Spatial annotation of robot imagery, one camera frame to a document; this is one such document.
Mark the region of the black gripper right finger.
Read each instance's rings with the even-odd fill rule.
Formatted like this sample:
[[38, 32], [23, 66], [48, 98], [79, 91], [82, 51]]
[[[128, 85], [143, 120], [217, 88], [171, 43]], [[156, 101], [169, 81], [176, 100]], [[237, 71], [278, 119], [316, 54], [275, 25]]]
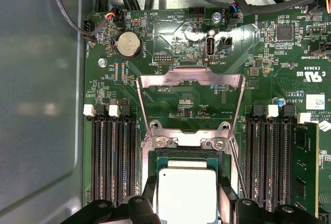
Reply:
[[280, 205], [269, 212], [251, 199], [239, 198], [226, 183], [218, 185], [218, 211], [221, 223], [322, 223], [295, 206]]

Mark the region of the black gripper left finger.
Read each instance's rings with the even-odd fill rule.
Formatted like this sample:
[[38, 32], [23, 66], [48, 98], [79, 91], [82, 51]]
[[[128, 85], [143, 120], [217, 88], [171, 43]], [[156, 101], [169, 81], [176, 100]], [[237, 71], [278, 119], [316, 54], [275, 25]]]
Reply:
[[161, 223], [152, 207], [156, 186], [157, 176], [150, 176], [141, 195], [117, 207], [107, 200], [95, 200], [62, 223]]

